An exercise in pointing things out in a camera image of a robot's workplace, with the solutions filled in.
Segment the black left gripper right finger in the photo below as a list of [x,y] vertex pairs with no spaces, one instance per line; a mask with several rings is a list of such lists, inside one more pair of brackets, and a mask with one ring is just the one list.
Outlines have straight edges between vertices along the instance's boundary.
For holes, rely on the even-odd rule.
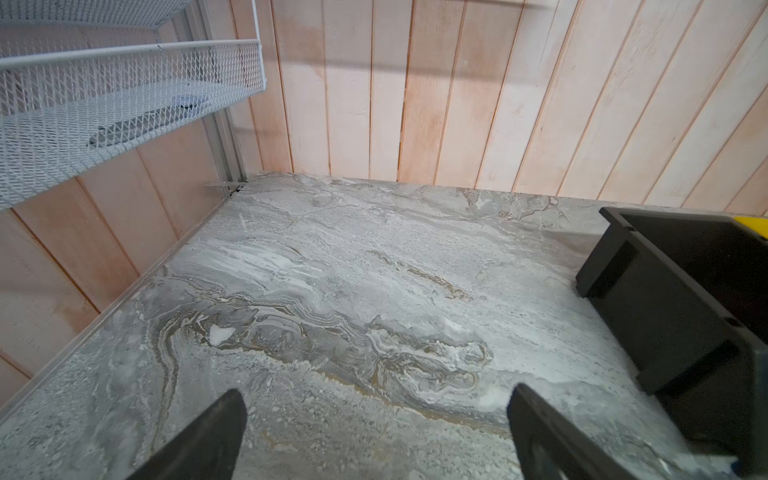
[[525,479],[634,477],[528,385],[515,386],[506,413]]

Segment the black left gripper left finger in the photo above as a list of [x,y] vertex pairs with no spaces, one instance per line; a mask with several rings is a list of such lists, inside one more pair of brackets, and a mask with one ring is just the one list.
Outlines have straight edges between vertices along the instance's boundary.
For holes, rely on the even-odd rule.
[[133,472],[128,480],[230,479],[247,424],[242,394],[230,389]]

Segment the black plastic bin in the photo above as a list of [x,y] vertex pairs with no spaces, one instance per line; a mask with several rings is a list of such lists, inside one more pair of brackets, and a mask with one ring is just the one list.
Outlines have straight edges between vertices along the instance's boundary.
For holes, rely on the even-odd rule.
[[725,216],[604,207],[576,277],[681,434],[767,471],[767,240]]

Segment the yellow plastic bin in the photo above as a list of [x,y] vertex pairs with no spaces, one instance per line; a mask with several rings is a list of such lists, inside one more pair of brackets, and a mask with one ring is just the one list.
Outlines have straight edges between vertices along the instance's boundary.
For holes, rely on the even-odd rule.
[[744,225],[761,237],[768,238],[768,219],[763,217],[736,216],[734,220]]

